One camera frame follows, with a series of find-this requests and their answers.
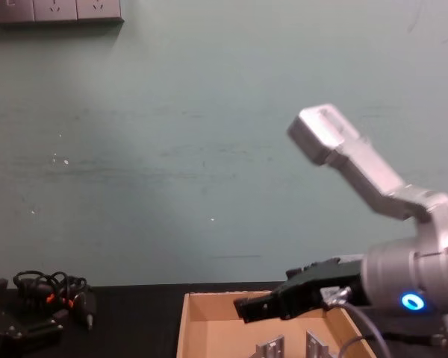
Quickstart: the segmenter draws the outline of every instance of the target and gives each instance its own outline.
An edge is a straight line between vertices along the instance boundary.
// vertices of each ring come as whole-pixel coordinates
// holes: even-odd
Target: metal bracket
[[[337,358],[329,353],[328,345],[320,341],[311,331],[307,331],[307,347],[305,358]]]
[[[255,346],[255,353],[250,358],[284,358],[284,336]]]

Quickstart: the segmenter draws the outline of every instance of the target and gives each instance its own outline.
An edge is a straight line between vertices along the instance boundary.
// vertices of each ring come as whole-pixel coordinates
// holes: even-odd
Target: open cardboard box
[[[310,330],[337,354],[340,346],[361,333],[341,309],[315,310],[298,318],[270,319],[244,324],[234,309],[237,298],[268,292],[191,293],[184,296],[177,358],[249,358],[255,346],[279,335],[285,337],[285,358],[305,357]],[[365,341],[352,345],[346,357],[376,358]]]

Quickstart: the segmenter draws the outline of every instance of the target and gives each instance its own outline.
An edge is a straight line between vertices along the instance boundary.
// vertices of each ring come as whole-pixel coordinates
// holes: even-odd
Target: black tabletop
[[[184,294],[265,290],[273,289],[276,284],[213,283],[97,288],[99,311],[96,326],[91,332],[69,323],[59,346],[27,357],[175,358]],[[433,334],[438,331],[439,321],[433,317],[388,318],[371,310],[367,313],[381,330],[407,334]],[[365,333],[363,325],[358,320],[355,323]],[[390,346],[395,357],[448,357],[436,348],[403,343],[391,343]]]

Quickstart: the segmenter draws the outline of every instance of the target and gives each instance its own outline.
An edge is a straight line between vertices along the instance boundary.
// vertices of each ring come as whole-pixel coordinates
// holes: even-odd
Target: blue led ring
[[[410,311],[419,311],[425,307],[425,301],[414,293],[407,293],[402,296],[402,305]]]

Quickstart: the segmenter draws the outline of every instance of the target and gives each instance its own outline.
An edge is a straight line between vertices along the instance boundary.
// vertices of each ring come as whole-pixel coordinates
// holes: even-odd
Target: wall socket panel
[[[122,22],[120,0],[0,0],[0,25]]]

